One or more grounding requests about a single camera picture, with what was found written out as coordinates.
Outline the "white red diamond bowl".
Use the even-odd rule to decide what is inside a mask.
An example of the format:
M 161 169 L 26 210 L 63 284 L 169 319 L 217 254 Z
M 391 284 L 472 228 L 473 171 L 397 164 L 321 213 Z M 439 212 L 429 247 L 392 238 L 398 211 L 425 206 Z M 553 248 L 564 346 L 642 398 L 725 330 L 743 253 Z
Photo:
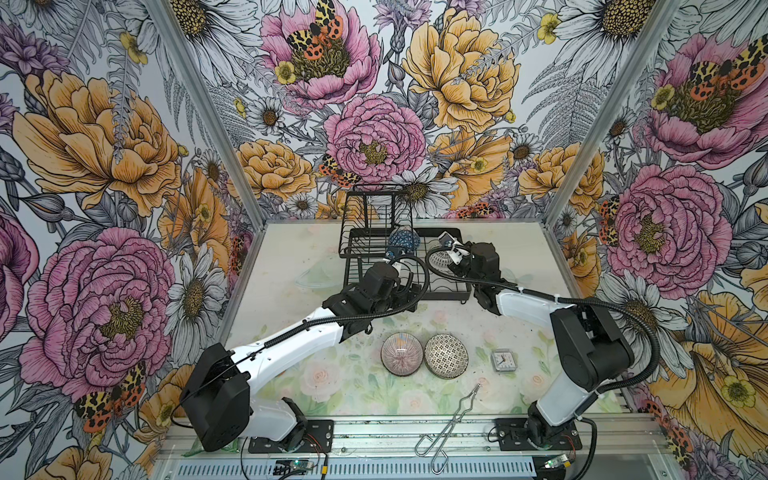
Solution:
M 429 264 L 444 272 L 450 272 L 450 267 L 456 265 L 449 251 L 439 249 L 430 251 Z

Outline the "blue patterned bowl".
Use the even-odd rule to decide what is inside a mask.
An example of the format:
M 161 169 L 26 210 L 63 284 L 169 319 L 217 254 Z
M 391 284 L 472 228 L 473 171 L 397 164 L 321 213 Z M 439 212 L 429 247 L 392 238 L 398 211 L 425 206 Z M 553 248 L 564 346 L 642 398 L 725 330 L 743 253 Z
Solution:
M 402 255 L 415 255 L 421 243 L 418 233 L 410 228 L 393 231 L 387 238 L 385 257 L 396 259 Z

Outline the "purple striped bowl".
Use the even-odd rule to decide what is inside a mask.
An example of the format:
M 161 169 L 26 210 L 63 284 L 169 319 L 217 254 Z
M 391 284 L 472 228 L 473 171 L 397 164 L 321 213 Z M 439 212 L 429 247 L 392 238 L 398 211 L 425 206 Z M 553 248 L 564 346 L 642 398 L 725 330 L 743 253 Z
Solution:
M 423 347 L 420 341 L 410 333 L 394 333 L 383 342 L 380 359 L 389 373 L 398 377 L 407 377 L 421 367 L 424 359 Z

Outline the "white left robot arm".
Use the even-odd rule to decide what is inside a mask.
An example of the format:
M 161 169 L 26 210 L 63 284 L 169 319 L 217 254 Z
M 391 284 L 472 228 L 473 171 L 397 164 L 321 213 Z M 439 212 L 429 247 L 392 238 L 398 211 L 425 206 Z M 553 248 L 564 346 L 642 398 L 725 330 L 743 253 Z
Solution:
M 204 451 L 215 452 L 241 438 L 260 438 L 283 450 L 300 447 L 309 422 L 290 398 L 266 401 L 259 391 L 306 358 L 360 334 L 374 320 L 415 311 L 429 290 L 410 267 L 423 267 L 413 255 L 372 264 L 356 284 L 328 297 L 304 319 L 247 345 L 226 349 L 216 343 L 199 357 L 180 396 Z

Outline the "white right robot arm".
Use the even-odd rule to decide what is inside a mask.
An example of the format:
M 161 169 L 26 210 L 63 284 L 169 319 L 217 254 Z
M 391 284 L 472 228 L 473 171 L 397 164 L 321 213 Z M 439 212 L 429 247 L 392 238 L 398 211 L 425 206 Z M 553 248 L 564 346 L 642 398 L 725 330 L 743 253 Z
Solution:
M 491 243 L 457 243 L 449 251 L 449 269 L 468 280 L 485 310 L 551 328 L 561 373 L 533 402 L 527 438 L 544 448 L 568 429 L 598 398 L 598 389 L 623 374 L 635 356 L 609 309 L 583 299 L 567 300 L 535 292 L 501 277 L 500 258 Z

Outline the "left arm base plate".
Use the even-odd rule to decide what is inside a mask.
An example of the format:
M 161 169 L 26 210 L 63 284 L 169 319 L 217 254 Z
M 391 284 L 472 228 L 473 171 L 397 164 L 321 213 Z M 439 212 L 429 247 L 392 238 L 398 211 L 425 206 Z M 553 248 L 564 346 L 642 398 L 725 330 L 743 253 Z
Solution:
M 251 402 L 251 416 L 243 435 L 248 438 L 250 454 L 268 453 L 329 453 L 334 437 L 335 422 L 313 419 L 290 398 Z

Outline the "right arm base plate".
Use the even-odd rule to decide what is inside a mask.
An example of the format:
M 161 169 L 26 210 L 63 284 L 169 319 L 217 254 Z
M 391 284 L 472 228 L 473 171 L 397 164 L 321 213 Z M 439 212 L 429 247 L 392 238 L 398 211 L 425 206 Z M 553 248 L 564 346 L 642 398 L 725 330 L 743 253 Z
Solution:
M 575 422 L 550 426 L 538 417 L 500 417 L 493 420 L 486 440 L 504 452 L 578 451 L 583 448 Z

